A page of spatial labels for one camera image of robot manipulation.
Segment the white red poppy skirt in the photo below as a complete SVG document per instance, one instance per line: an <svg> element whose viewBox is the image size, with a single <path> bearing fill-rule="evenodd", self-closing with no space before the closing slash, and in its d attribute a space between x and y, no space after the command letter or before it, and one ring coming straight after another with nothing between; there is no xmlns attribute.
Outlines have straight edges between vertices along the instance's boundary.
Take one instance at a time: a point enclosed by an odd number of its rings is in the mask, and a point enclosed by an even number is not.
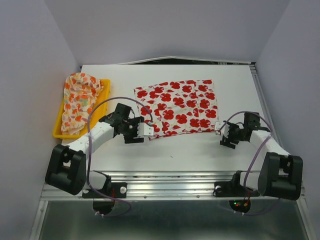
<svg viewBox="0 0 320 240"><path fill-rule="evenodd" d="M167 81L136 87L133 92L145 105L137 105L139 114L146 123L153 119L150 140L215 131L219 111L212 79Z"/></svg>

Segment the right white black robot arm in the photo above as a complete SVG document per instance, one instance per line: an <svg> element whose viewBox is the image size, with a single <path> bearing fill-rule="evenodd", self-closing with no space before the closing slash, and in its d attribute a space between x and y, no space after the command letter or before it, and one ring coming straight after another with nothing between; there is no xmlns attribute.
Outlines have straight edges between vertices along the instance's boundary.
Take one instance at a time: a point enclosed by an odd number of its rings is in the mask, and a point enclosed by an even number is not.
<svg viewBox="0 0 320 240"><path fill-rule="evenodd" d="M301 195L303 160L284 150L274 139L271 126L257 112L243 111L241 124L225 120L217 127L222 136L220 145L235 149L240 142L248 142L256 152L246 171L238 170L232 179L221 184L218 196L231 194L245 197L267 196L296 201Z"/></svg>

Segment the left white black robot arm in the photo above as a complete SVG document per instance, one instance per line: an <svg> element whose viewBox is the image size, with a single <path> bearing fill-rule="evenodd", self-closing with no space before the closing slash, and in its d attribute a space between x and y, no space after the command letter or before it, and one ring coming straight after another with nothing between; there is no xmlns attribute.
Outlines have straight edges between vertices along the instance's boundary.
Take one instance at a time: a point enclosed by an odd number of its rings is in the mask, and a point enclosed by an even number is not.
<svg viewBox="0 0 320 240"><path fill-rule="evenodd" d="M57 144L50 156L45 183L71 195L77 195L88 179L92 154L107 141L122 135L125 144L144 142L154 131L145 119L130 118L131 107L117 104L114 112L103 116L89 132L69 143Z"/></svg>

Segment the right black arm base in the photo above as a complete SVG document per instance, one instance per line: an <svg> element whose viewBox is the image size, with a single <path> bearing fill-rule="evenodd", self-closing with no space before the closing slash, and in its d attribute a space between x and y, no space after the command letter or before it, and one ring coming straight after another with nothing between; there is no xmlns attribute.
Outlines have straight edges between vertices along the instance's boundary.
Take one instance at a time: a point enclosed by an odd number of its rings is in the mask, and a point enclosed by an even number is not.
<svg viewBox="0 0 320 240"><path fill-rule="evenodd" d="M259 197L257 190L247 190L242 185L234 184L231 181L217 181L214 183L213 196L217 198L231 197Z"/></svg>

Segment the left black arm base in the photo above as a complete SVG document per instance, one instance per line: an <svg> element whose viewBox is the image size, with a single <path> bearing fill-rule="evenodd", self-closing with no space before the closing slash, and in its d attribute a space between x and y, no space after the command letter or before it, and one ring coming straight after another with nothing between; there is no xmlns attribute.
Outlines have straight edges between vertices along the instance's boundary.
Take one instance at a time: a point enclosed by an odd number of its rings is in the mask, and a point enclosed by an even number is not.
<svg viewBox="0 0 320 240"><path fill-rule="evenodd" d="M127 187L126 182L109 182L105 183L101 189L97 191L108 197L125 199L127 197ZM102 199L103 196L89 189L87 192L82 193L82 198L84 199Z"/></svg>

